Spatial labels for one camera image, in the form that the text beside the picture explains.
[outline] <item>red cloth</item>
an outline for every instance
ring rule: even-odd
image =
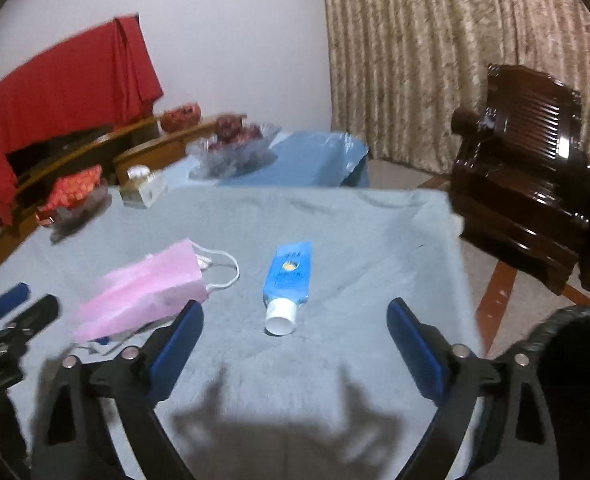
[[[72,209],[79,205],[102,180],[102,167],[97,164],[79,173],[60,176],[53,184],[53,189],[46,203],[37,208],[40,212],[51,213],[58,207]]]
[[[56,44],[0,81],[0,220],[11,223],[17,177],[6,154],[152,113],[163,95],[134,16]]]

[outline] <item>curtain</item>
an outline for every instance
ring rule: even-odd
[[[582,94],[590,158],[590,12],[580,0],[326,0],[332,127],[375,158],[447,173],[453,111],[482,112],[489,63],[551,73]]]

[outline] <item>light blue tablecloth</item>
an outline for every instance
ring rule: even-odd
[[[225,250],[241,277],[204,302],[204,331],[171,397],[155,409],[200,480],[394,478],[435,413],[386,327],[404,298],[451,343],[481,348],[445,193],[347,188],[192,187],[150,209],[113,203],[55,246],[40,228],[0,266],[0,293],[27,283],[53,294],[60,319],[30,341],[26,378],[10,389],[30,442],[36,406],[67,353],[79,304],[107,272],[186,237]],[[286,337],[264,333],[264,279],[277,245],[310,240],[310,298]],[[224,258],[207,283],[230,279]],[[141,345],[150,335],[137,335]],[[101,359],[75,351],[83,361]],[[110,432],[126,474],[141,479],[114,411]],[[465,441],[452,477],[466,466]]]

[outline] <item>white box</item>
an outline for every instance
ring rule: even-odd
[[[120,186],[121,199],[125,206],[149,208],[168,189],[163,175],[152,173],[147,178],[129,180]]]

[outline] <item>white bottle cap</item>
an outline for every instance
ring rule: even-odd
[[[268,304],[265,327],[273,335],[287,335],[295,331],[297,303],[286,298],[275,298]]]
[[[136,178],[144,178],[150,175],[150,168],[148,166],[142,166],[141,164],[137,164],[136,166],[131,166],[126,171],[128,178],[130,180],[135,180]]]

